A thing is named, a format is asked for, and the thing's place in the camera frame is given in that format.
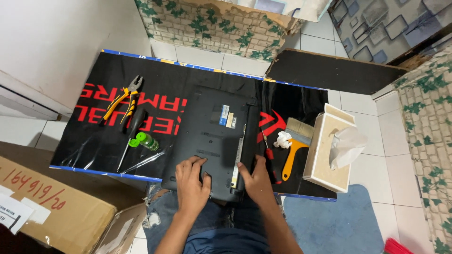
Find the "screwdriver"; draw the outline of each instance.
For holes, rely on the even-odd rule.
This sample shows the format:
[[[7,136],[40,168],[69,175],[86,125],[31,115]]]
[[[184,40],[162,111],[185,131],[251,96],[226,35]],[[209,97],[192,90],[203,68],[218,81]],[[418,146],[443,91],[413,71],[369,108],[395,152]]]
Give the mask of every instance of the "screwdriver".
[[[121,168],[122,165],[122,161],[124,160],[124,157],[126,157],[127,149],[129,148],[129,142],[132,138],[135,138],[135,136],[137,135],[138,128],[140,128],[140,125],[143,123],[145,115],[146,110],[144,110],[144,108],[138,108],[137,111],[133,114],[132,120],[130,121],[129,141],[127,141],[126,149],[124,150],[121,161],[119,162],[118,169],[116,170],[117,172],[119,172],[119,169]]]
[[[273,151],[268,147],[267,144],[267,136],[264,134],[264,131],[262,129],[260,129],[260,131],[262,132],[262,136],[264,137],[264,141],[265,141],[265,146],[267,147],[267,149],[265,149],[265,155],[267,156],[268,160],[273,160]],[[282,183],[282,178],[281,178],[281,172],[277,172],[275,169],[273,169],[273,175],[275,176],[275,184],[280,184]]]

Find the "hand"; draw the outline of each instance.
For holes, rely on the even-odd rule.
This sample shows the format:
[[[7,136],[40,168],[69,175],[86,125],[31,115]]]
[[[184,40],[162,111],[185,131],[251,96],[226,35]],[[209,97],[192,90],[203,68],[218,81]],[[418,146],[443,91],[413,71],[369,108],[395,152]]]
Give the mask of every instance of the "hand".
[[[210,196],[212,178],[204,172],[199,181],[201,166],[207,159],[192,156],[176,166],[177,199],[179,211],[195,219],[204,208]]]
[[[256,155],[256,166],[253,174],[250,175],[243,163],[237,163],[239,172],[245,182],[245,189],[248,196],[260,207],[263,208],[273,203],[276,204],[273,194],[272,183],[265,168],[265,158]]]

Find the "laptop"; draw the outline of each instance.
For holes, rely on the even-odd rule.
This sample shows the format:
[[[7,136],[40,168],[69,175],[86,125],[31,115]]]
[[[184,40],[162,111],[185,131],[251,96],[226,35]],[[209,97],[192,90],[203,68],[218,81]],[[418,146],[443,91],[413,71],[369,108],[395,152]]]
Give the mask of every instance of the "laptop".
[[[195,86],[182,114],[161,186],[177,190],[176,165],[197,155],[207,158],[201,167],[200,181],[203,172],[211,175],[210,198],[240,202],[245,183],[236,165],[241,161],[251,170],[258,129],[256,99]]]

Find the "crumpled tissue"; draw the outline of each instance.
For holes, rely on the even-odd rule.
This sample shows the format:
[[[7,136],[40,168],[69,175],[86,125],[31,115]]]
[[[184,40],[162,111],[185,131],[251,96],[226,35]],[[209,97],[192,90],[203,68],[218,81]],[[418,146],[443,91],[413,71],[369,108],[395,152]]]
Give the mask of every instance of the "crumpled tissue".
[[[288,141],[292,138],[289,133],[282,131],[278,135],[279,137],[276,139],[276,142],[273,143],[275,147],[289,148],[292,145],[292,142]]]
[[[331,143],[330,167],[332,170],[351,164],[366,148],[367,136],[356,127],[347,127],[337,132]]]

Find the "brush bristles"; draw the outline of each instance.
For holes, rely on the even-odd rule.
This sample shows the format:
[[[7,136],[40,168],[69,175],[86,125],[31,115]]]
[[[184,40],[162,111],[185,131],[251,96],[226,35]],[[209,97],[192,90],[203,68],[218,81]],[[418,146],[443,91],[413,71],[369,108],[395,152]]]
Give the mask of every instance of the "brush bristles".
[[[286,129],[309,139],[312,139],[312,136],[314,135],[314,127],[294,118],[287,119]]]

